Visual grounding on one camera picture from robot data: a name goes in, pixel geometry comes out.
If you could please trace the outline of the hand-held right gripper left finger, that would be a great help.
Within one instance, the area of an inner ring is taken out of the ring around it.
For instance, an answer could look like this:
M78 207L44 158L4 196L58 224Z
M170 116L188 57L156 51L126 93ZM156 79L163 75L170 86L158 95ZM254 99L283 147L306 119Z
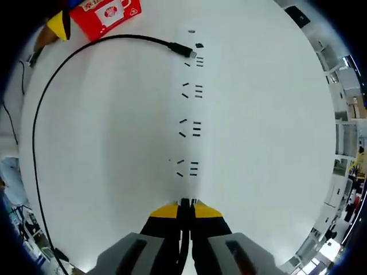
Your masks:
M129 233L97 258L96 274L182 274L183 208L169 203L153 211L139 233Z

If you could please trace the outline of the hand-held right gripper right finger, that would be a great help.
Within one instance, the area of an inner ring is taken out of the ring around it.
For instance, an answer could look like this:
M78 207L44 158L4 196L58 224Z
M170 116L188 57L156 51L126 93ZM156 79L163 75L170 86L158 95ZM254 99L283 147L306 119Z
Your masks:
M197 274L283 274L274 256L243 233L234 233L222 214L198 201L190 228Z

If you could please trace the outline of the person's left hand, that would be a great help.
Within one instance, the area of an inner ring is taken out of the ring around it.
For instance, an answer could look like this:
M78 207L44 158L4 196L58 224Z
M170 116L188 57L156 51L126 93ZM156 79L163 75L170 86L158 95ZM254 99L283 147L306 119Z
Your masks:
M48 26L44 25L35 41L33 51L41 50L45 46L55 43L58 39L59 37Z

